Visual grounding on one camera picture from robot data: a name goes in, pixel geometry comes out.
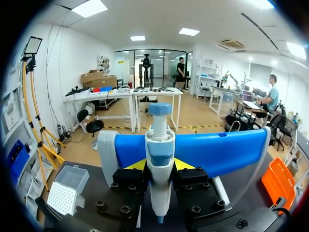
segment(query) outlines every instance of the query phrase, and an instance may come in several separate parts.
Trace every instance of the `glass wall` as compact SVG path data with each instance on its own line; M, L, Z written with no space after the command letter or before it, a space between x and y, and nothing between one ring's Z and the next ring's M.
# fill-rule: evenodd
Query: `glass wall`
M134 78L134 51L115 52L114 72L117 80L122 80L123 85L133 83Z
M163 80L163 50L160 49L138 49L135 50L135 87L140 86L140 68L143 64L145 54L149 54L150 63L154 65L154 87L162 87ZM144 81L144 71L142 68L142 82ZM150 68L148 69L148 78L150 78Z
M192 60L193 60L193 52L189 52L188 54L188 61L187 61L187 81L186 81L186 88L190 87L191 81L191 73L192 73Z
M179 63L179 58L183 57L186 61L186 53L181 51L164 51L164 87L175 87L177 73L177 64Z
M139 65L143 64L145 54L149 54L150 63L154 65L154 87L174 87L179 58L183 57L186 61L186 53L184 51L136 49L115 52L114 74L117 76L117 79L122 79L124 85L131 81L133 87L139 87ZM144 84L144 71L145 69L142 68L142 85ZM150 68L148 69L148 76L150 78Z

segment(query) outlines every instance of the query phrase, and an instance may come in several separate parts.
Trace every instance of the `black table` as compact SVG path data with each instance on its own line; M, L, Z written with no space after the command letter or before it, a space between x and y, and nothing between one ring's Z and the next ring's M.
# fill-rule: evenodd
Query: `black table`
M233 207L233 210L237 210L238 212L246 215L258 207L270 207L272 205L271 199L261 182L261 176L265 173L271 161L272 157L267 154L253 183L243 197ZM96 212L96 202L101 200L109 189L105 181L102 168L66 161L63 163L59 171L61 171L65 165L78 165L80 168L88 170L90 177L81 195L85 198L84 208L89 212ZM236 197L237 192L242 187L243 183L248 180L249 174L252 173L255 166L256 164L253 164L220 177L230 200ZM187 231L184 227L183 218L179 211L176 194L173 189L171 192L169 211L164 217L163 224L157 223L157 217L151 206L150 191L149 189L147 190L141 211L141 228L137 230L148 232L172 230L177 232Z

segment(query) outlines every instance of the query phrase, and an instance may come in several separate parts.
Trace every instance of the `yellow black warning tape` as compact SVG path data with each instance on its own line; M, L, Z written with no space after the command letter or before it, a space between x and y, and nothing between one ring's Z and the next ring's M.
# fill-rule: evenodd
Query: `yellow black warning tape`
M209 128L209 127L224 127L224 125L201 125L201 126L185 126L185 127L178 127L179 129L193 129L196 132L195 128ZM106 129L128 129L130 130L130 127L104 127Z

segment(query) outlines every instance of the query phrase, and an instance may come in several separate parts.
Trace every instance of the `blue bin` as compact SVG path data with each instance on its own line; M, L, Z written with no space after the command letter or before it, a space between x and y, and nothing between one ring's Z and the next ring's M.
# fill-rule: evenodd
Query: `blue bin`
M111 91L112 90L112 87L111 86L107 86L107 87L102 87L100 88L100 91L101 92L104 92L104 91Z
M15 162L13 163L13 165L11 166L11 170L12 172L19 177L24 166L26 165L26 162L29 159L29 154L26 150L26 146L23 146L23 148L21 149L21 151L19 152L17 158L15 159Z
M14 153L17 151L18 148L22 149L23 148L23 143L20 140L17 140L17 142L14 144L12 149L10 150L10 153L8 157L6 158L6 165L10 168L12 166L12 158Z

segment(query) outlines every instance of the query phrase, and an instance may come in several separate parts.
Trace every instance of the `monitor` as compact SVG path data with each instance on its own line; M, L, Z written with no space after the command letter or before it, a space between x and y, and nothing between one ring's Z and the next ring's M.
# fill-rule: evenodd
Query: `monitor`
M244 101L252 102L252 93L251 92L243 90L242 93L243 93L243 100Z

